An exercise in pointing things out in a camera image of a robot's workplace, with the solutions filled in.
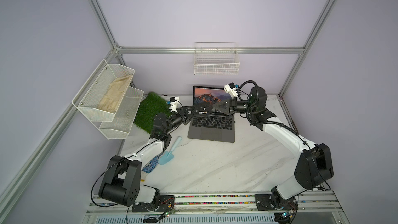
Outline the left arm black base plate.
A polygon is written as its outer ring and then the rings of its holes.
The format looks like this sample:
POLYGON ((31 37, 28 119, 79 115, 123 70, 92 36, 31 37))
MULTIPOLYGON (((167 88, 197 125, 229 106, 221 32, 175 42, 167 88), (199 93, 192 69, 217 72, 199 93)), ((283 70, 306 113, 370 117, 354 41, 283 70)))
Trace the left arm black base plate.
POLYGON ((155 196, 151 203, 134 203, 131 212, 133 213, 163 213, 166 210, 174 207, 175 196, 159 195, 155 196))

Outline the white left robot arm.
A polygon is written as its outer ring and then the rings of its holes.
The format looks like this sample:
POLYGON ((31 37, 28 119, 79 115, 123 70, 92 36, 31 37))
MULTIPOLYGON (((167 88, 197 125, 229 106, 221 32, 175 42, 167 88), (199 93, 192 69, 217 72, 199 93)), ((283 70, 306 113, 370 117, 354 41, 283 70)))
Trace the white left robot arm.
POLYGON ((110 201, 111 206, 149 206, 155 210, 160 205, 160 191, 141 182, 142 169, 153 158, 164 153, 171 141, 171 133, 181 124, 187 125, 194 115, 209 115, 210 105, 177 108, 170 116, 158 113, 153 117, 150 140, 126 157, 113 156, 101 180, 98 197, 110 201))

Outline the grey laptop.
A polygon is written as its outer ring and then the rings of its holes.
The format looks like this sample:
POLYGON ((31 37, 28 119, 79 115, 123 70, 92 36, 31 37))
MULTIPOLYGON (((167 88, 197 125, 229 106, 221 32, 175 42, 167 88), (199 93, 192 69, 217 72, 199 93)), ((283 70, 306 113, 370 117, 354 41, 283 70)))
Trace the grey laptop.
MULTIPOLYGON (((230 98, 222 88, 193 86, 193 105, 213 105, 230 98)), ((214 112, 193 116, 188 138, 216 142, 235 142, 235 120, 233 115, 214 112)))

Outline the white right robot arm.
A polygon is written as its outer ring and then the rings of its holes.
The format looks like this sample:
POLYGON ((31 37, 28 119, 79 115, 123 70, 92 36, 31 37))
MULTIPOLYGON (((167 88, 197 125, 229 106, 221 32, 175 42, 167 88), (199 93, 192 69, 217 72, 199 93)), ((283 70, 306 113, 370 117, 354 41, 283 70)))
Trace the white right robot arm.
POLYGON ((283 209, 299 194, 326 183, 334 176, 330 148, 304 138, 283 124, 276 114, 267 109, 267 94, 255 81, 248 80, 240 86, 230 83, 224 86, 224 91, 231 98, 214 104, 215 110, 226 115, 245 114, 251 126, 271 135, 297 158, 293 175, 271 189, 271 208, 283 209))

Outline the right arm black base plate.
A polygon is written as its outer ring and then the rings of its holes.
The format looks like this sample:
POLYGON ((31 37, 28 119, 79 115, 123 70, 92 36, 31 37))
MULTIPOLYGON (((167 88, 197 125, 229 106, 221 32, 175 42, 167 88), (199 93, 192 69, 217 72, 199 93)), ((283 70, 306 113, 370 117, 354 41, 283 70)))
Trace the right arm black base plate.
POLYGON ((284 200, 273 194, 256 194, 255 202, 259 211, 295 211, 297 209, 297 202, 293 198, 284 200))

